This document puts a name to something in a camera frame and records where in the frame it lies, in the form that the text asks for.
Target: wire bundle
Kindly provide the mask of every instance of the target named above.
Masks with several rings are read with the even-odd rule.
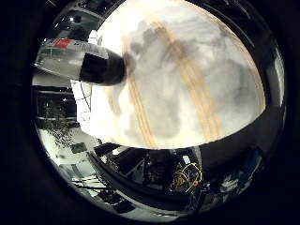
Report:
[[[188,192],[193,187],[198,186],[202,180],[202,170],[197,167],[196,163],[189,163],[186,167],[174,173],[171,190]]]

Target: red label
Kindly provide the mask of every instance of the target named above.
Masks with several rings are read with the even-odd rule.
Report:
[[[59,39],[55,43],[54,47],[66,48],[68,46],[69,42],[71,42],[71,39]]]

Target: orange stripe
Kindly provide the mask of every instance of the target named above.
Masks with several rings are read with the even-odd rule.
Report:
[[[181,5],[185,5],[189,8],[194,8],[196,11],[200,12],[202,15],[206,16],[207,19],[213,23],[218,23],[221,24],[220,29],[227,33],[231,38],[232,38],[232,42],[235,45],[235,47],[237,47],[241,54],[243,55],[244,59],[248,62],[248,65],[250,67],[255,67],[255,63],[253,62],[253,59],[250,57],[248,50],[246,49],[246,47],[244,46],[244,44],[241,42],[241,40],[238,38],[238,36],[224,23],[222,22],[220,19],[218,19],[217,17],[215,17],[214,15],[212,15],[209,12],[206,12],[205,9],[198,7],[194,4],[191,4],[187,1],[182,1],[182,0],[173,0]],[[253,78],[253,81],[255,83],[255,87],[257,92],[259,93],[259,99],[260,99],[260,106],[261,106],[261,111],[263,111],[263,109],[265,108],[265,97],[264,97],[264,91],[263,91],[263,84],[262,81],[260,79],[260,74],[258,71],[256,71],[257,69],[251,69],[251,75]]]
[[[145,129],[146,129],[146,132],[147,132],[147,135],[148,135],[148,140],[151,143],[153,149],[158,149],[158,147],[157,147],[157,145],[154,141],[154,136],[153,136],[153,133],[151,131],[150,125],[148,123],[148,120],[146,119],[147,117],[146,117],[145,109],[144,109],[144,106],[143,106],[143,103],[142,103],[142,98],[139,94],[138,85],[135,82],[134,76],[131,76],[131,81],[132,81],[133,89],[136,90],[136,96],[137,96],[137,99],[138,99],[137,102],[140,105],[140,111],[142,113],[142,120],[143,120],[143,123],[145,125]]]
[[[164,35],[161,35],[159,31],[157,31],[158,37],[163,41],[164,45],[166,46],[166,48],[168,49],[168,44],[170,44],[170,41],[167,37],[164,37]],[[191,80],[191,78],[189,77],[188,72],[190,72],[190,68],[187,67],[187,65],[185,65],[185,61],[184,63],[184,67],[181,65],[181,62],[179,61],[179,59],[177,58],[177,54],[176,51],[172,45],[172,48],[168,49],[169,54],[172,56],[173,60],[175,61],[175,64],[177,65],[177,67],[180,70],[180,73],[182,75],[182,78],[184,80],[184,82],[186,83],[187,86],[187,90],[189,91],[189,94],[192,98],[192,101],[196,107],[197,110],[197,114],[201,123],[201,127],[202,127],[202,131],[204,134],[204,138],[206,142],[210,142],[212,140],[212,133],[211,133],[211,128],[210,127],[206,127],[206,120],[203,117],[203,113],[202,113],[202,109],[201,106],[198,103],[198,99],[197,99],[197,91],[195,90],[195,86],[193,81]]]
[[[161,22],[159,22],[158,19],[155,18],[155,16],[153,16],[153,15],[151,15],[150,13],[146,12],[146,10],[145,10],[143,7],[139,6],[139,7],[137,7],[137,8],[139,8],[141,11],[143,11],[144,14],[147,14],[147,17],[148,17],[148,18],[150,18],[150,17],[152,18],[152,20],[150,19],[149,21],[152,21],[152,24],[153,24],[153,25],[155,25],[157,28],[163,27],[163,28],[166,30],[166,33],[169,33],[169,34],[167,34],[167,36],[165,36],[165,34],[161,33],[161,35],[162,35],[162,36],[165,36],[165,37],[160,37],[160,38],[170,39],[171,42],[174,42],[175,38],[170,34],[170,32],[169,32],[169,31],[167,30],[167,28],[165,27],[165,25],[161,24]],[[183,58],[183,63],[184,63],[184,65],[185,65],[186,70],[189,71],[189,74],[190,74],[190,77],[189,77],[189,78],[191,79],[191,82],[187,81],[187,79],[184,79],[184,80],[185,80],[186,83],[187,83],[187,87],[189,87],[190,84],[193,86],[193,88],[196,90],[196,93],[199,94],[198,97],[200,98],[200,102],[201,102],[201,103],[204,103],[204,104],[203,104],[204,113],[206,114],[206,117],[208,118],[209,129],[210,129],[211,132],[213,132],[213,122],[211,121],[211,119],[213,119],[213,120],[215,119],[215,122],[216,122],[216,129],[217,129],[217,136],[215,136],[215,139],[217,139],[217,138],[219,137],[219,135],[220,135],[220,128],[219,128],[219,124],[218,124],[217,114],[216,114],[215,108],[214,108],[214,106],[213,106],[212,100],[211,100],[211,98],[210,98],[210,94],[209,94],[207,88],[205,87],[205,83],[203,82],[203,80],[201,79],[201,77],[199,77],[198,79],[197,79],[197,78],[195,79],[195,78],[193,77],[193,75],[195,75],[194,72],[198,72],[198,73],[200,74],[200,71],[196,68],[195,63],[187,56],[187,54],[185,53],[185,51],[181,51],[181,50],[183,50],[183,49],[184,49],[184,48],[183,48],[183,46],[181,46],[181,45],[179,45],[179,46],[174,45],[174,44],[172,45],[172,51],[177,51],[177,55],[178,55],[178,54],[179,54],[179,55],[182,55],[182,54],[183,54],[183,55],[185,56],[185,57]],[[198,85],[195,85],[194,82],[200,83],[200,85],[203,86],[204,94],[206,94],[206,98],[209,98],[209,100],[208,100],[208,101],[209,101],[209,106],[208,106],[208,105],[206,104],[206,102],[204,101],[203,96],[202,96],[202,93],[201,93],[201,90],[200,90],[199,88],[197,88]],[[200,117],[200,120],[202,121],[202,123],[205,123],[205,121],[203,120],[202,113],[201,113],[201,111],[200,111],[200,109],[199,109],[199,105],[198,105],[197,99],[195,99],[195,97],[194,97],[194,95],[193,95],[192,92],[190,92],[190,94],[191,94],[191,96],[192,96],[192,98],[193,98],[193,101],[194,101],[194,104],[195,104],[195,106],[196,106],[196,108],[197,108],[197,112],[198,112],[198,115],[199,115],[199,117]],[[212,110],[213,110],[213,116],[212,116],[212,118],[209,117],[209,115],[210,115],[209,107],[212,108]]]
[[[127,40],[122,37],[123,40],[123,55],[127,52]],[[141,97],[139,95],[135,80],[134,80],[134,74],[131,71],[130,63],[128,59],[125,57],[126,65],[127,65],[127,81],[128,81],[128,87],[129,91],[133,100],[134,108],[136,111],[136,116],[139,124],[139,128],[142,133],[142,137],[145,141],[145,143],[149,146],[151,149],[158,149],[157,145],[155,144],[153,134],[150,130],[149,124],[146,119],[146,113],[144,111],[144,107],[141,102]]]

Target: cable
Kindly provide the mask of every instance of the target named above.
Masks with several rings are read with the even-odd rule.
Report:
[[[194,173],[189,168],[193,167],[197,170],[197,175],[194,177]],[[172,181],[171,189],[173,190],[181,190],[188,192],[192,187],[195,186],[197,181],[203,180],[203,172],[197,167],[196,163],[189,163],[187,166],[185,166],[183,169],[179,169],[175,172],[174,179]]]
[[[92,98],[90,97],[90,104],[88,104],[87,99],[86,99],[86,95],[85,95],[85,93],[84,93],[84,91],[83,91],[83,84],[82,84],[81,82],[80,82],[80,86],[81,86],[81,89],[82,89],[82,95],[83,95],[83,98],[84,98],[84,100],[85,100],[85,103],[86,103],[88,109],[89,109],[90,112],[91,112]]]
[[[99,190],[112,190],[112,188],[110,187],[90,187],[90,186],[80,186],[80,185],[77,185],[77,184],[73,184],[76,188],[84,188],[84,189],[92,189],[92,190],[96,190],[96,189],[99,189]]]

